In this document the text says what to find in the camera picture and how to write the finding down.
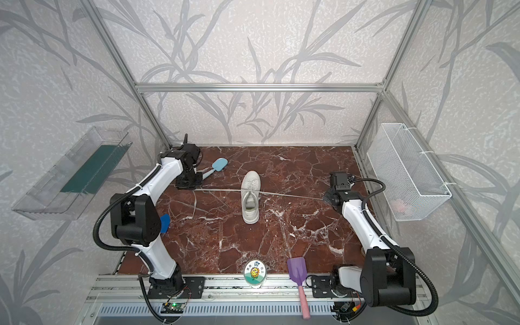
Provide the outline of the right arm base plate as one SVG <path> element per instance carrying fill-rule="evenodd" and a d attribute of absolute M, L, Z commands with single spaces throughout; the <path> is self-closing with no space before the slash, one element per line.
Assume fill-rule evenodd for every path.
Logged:
<path fill-rule="evenodd" d="M 316 275 L 312 274 L 307 277 L 306 284 L 311 288 L 313 298 L 362 298 L 361 294 L 351 288 L 343 288 L 336 286 L 333 288 L 333 281 L 331 275 Z"/>

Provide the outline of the white sneaker shoe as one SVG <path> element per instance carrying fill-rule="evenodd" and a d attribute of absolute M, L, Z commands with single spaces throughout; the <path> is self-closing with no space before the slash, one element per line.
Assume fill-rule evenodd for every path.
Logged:
<path fill-rule="evenodd" d="M 247 224 L 259 220 L 259 194 L 261 179 L 256 171 L 249 171 L 241 185 L 242 218 Z"/>

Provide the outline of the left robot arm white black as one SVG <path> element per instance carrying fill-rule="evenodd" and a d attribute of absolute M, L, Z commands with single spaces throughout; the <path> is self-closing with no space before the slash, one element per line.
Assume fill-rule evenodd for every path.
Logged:
<path fill-rule="evenodd" d="M 93 227 L 93 241 L 106 251 L 135 253 L 148 267 L 150 283 L 174 291 L 184 288 L 181 268 L 167 252 L 161 239 L 161 218 L 156 203 L 165 190 L 174 183 L 179 190 L 193 190 L 202 184 L 203 174 L 197 172 L 201 149 L 184 142 L 158 155 L 153 170 L 124 194 L 114 194 L 109 206 Z M 113 246 L 100 238 L 100 227 L 110 217 L 112 236 L 123 245 Z"/>

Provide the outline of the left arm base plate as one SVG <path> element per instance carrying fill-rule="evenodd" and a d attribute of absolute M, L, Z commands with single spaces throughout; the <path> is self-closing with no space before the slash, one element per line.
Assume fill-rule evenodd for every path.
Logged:
<path fill-rule="evenodd" d="M 147 297 L 149 299 L 201 299 L 205 280 L 203 276 L 186 276 L 182 280 L 151 278 Z"/>

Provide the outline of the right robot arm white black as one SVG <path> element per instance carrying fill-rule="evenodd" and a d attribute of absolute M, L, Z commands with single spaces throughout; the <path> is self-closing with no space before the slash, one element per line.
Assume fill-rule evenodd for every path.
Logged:
<path fill-rule="evenodd" d="M 385 191 L 385 183 L 339 171 L 329 177 L 330 188 L 323 200 L 350 223 L 365 253 L 362 268 L 338 269 L 339 285 L 359 292 L 370 307 L 388 307 L 413 317 L 432 315 L 440 304 L 435 285 L 415 263 L 413 252 L 399 246 L 368 208 L 369 200 Z M 422 279 L 431 295 L 431 302 L 422 310 L 407 308 L 417 301 L 416 277 Z"/>

